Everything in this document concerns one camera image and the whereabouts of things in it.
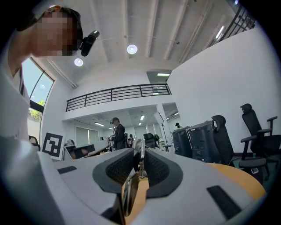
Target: ceiling light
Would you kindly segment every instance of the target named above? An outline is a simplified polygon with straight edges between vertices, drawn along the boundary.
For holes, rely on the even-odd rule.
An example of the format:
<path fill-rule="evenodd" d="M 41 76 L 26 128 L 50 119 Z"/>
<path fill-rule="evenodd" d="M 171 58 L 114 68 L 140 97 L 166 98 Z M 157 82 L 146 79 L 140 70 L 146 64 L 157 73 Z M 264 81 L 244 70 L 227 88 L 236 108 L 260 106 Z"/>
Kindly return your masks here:
<path fill-rule="evenodd" d="M 129 54 L 135 54 L 137 52 L 137 47 L 134 45 L 134 44 L 130 44 L 128 47 L 127 47 L 127 52 Z"/>
<path fill-rule="evenodd" d="M 80 58 L 76 58 L 76 59 L 74 60 L 74 64 L 75 64 L 76 66 L 82 66 L 82 65 L 83 65 L 83 60 L 80 59 Z"/>
<path fill-rule="evenodd" d="M 170 73 L 158 73 L 157 76 L 170 76 Z"/>
<path fill-rule="evenodd" d="M 216 35 L 216 39 L 218 39 L 218 37 L 220 36 L 220 33 L 223 31 L 224 26 L 221 27 L 220 31 L 218 32 L 218 34 Z"/>
<path fill-rule="evenodd" d="M 100 123 L 95 122 L 95 124 L 104 127 L 104 125 L 102 125 L 102 124 L 100 124 Z"/>

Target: green plant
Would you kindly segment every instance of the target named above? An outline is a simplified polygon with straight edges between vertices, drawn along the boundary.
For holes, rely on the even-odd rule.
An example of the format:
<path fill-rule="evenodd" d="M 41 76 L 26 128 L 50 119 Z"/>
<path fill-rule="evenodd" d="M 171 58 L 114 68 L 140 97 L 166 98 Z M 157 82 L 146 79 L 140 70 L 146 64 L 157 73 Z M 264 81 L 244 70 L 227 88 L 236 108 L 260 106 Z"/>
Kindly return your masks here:
<path fill-rule="evenodd" d="M 40 100 L 40 102 L 38 102 L 39 105 L 44 106 L 45 102 L 44 100 Z M 31 117 L 33 117 L 34 119 L 39 121 L 41 120 L 41 113 L 36 111 L 36 110 L 30 110 L 30 115 Z"/>

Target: round ceiling light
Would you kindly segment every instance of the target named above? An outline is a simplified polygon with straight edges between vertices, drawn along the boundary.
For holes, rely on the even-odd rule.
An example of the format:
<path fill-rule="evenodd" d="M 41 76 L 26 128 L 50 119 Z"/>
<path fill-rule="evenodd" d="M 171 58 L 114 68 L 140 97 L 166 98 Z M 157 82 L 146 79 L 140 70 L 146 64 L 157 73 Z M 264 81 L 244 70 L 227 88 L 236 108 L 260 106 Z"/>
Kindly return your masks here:
<path fill-rule="evenodd" d="M 137 52 L 137 47 L 134 45 L 134 44 L 130 44 L 128 47 L 127 47 L 127 52 L 129 54 L 135 54 Z"/>
<path fill-rule="evenodd" d="M 82 65 L 83 65 L 83 60 L 80 59 L 80 58 L 76 58 L 76 59 L 74 60 L 74 64 L 75 64 L 76 66 L 82 66 Z"/>

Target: standing person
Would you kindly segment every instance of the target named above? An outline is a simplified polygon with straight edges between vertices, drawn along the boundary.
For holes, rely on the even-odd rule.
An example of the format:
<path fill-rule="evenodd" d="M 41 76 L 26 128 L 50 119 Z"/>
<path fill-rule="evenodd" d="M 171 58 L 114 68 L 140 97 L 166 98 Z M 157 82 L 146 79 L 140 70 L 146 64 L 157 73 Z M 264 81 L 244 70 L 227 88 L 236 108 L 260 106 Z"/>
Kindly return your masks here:
<path fill-rule="evenodd" d="M 112 123 L 115 125 L 114 146 L 116 150 L 124 149 L 127 141 L 125 140 L 125 128 L 122 126 L 117 117 L 112 119 Z"/>
<path fill-rule="evenodd" d="M 179 123 L 176 123 L 176 127 L 177 127 L 178 129 L 183 128 Z"/>
<path fill-rule="evenodd" d="M 83 32 L 80 14 L 53 6 L 39 19 L 31 13 L 11 35 L 0 56 L 0 136 L 29 141 L 29 96 L 23 82 L 22 63 L 30 56 L 72 55 Z"/>
<path fill-rule="evenodd" d="M 129 148 L 133 147 L 133 135 L 132 134 L 130 134 L 130 137 L 128 139 L 128 146 L 129 146 Z"/>

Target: desk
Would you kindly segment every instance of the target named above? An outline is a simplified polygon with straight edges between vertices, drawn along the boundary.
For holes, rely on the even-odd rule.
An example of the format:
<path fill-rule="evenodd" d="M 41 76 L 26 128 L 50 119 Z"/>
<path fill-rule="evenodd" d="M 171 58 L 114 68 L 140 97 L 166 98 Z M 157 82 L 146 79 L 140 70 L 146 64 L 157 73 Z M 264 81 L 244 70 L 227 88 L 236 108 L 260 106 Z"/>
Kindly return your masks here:
<path fill-rule="evenodd" d="M 263 186 L 250 174 L 235 167 L 230 167 L 222 164 L 208 163 L 208 165 L 216 168 L 233 182 L 240 185 L 254 199 L 258 199 L 266 194 Z M 124 193 L 124 187 L 125 185 L 123 185 L 122 187 L 122 194 Z M 140 179 L 139 188 L 137 190 L 137 195 L 132 208 L 132 212 L 128 217 L 125 217 L 126 224 L 130 224 L 139 214 L 139 212 L 144 208 L 147 189 L 149 189 L 148 179 Z"/>
<path fill-rule="evenodd" d="M 254 199 L 258 199 L 266 194 L 263 186 L 254 177 L 243 170 L 216 163 L 208 163 L 208 165 L 216 168 L 219 172 L 226 175 L 233 182 L 240 185 Z"/>

